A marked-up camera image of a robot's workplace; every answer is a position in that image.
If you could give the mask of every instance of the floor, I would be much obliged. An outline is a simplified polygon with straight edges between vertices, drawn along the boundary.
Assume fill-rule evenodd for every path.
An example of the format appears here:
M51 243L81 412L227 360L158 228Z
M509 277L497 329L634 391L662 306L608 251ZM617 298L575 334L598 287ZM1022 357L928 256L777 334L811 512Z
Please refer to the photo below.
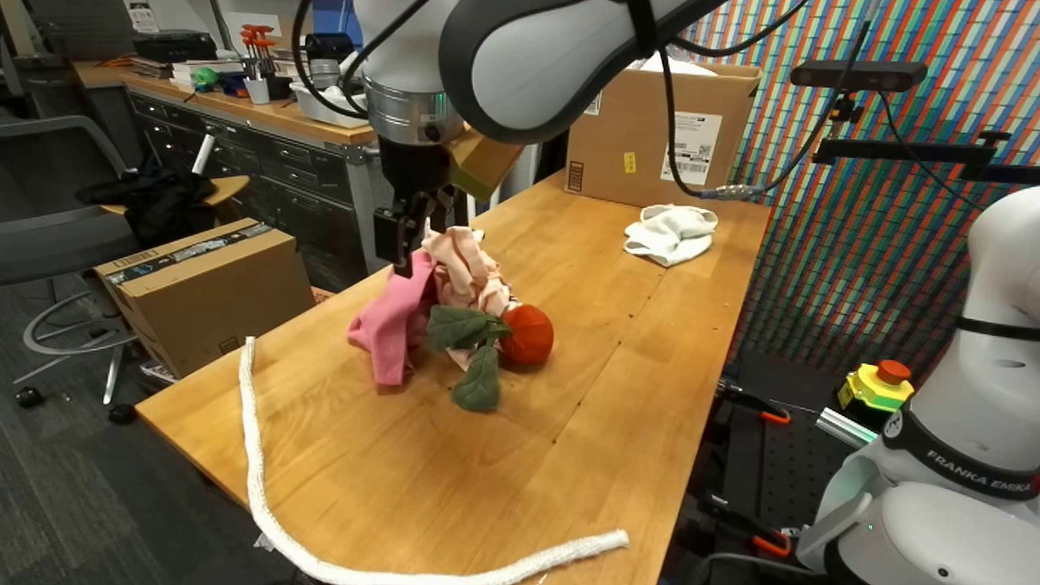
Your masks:
M49 287L0 287L0 379L41 363L20 329ZM0 585L305 580L252 550L252 523L144 421L109 427L97 397L104 357L39 378L46 404L0 397ZM147 379L127 378L140 401Z

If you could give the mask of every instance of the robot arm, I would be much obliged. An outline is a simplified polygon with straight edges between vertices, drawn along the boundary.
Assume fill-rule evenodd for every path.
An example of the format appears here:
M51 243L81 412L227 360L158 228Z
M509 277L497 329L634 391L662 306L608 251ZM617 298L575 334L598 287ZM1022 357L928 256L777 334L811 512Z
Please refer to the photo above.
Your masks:
M447 188L446 142L464 120L490 138L542 142L623 64L722 2L355 0L364 39L411 9L364 63L366 118L395 202L376 213L376 253L409 273L424 213Z

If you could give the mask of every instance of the white robot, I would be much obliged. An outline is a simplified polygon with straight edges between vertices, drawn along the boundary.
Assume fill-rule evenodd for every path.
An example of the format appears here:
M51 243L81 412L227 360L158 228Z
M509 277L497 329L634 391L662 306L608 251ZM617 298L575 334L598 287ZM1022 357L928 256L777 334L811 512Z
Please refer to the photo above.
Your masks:
M366 118L395 188L384 253L405 273L442 145L563 132L636 56L722 0L355 0ZM833 476L800 563L870 585L1040 580L1040 188L970 228L957 332L885 443Z

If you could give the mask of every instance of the office chair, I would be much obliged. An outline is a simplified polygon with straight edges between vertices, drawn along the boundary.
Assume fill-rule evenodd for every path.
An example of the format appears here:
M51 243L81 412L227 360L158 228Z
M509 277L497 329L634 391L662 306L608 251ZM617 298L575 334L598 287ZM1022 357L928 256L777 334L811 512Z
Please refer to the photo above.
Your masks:
M73 198L81 188L109 181L120 172L116 150L86 118L0 120L0 287L33 278L49 278L51 287L55 277L86 273L129 253L129 223ZM39 311L22 329L22 344L49 360L13 379L20 406L41 404L41 394L27 385L33 378L69 357L107 351L101 404L109 406L113 421L134 416L129 406L113 406L113 385L134 334L107 306L101 281Z

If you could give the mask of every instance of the cardboard box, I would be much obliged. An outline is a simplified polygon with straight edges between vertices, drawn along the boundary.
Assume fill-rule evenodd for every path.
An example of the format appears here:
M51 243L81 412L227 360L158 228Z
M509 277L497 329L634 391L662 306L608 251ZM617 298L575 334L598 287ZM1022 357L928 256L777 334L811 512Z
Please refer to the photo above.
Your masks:
M176 378L314 306L294 239L249 219L94 273L140 344Z
M690 185L732 181L759 77L758 67L672 63L672 76L682 178ZM660 67L634 64L572 124L566 157L568 188L623 204L690 202L672 185L666 142Z

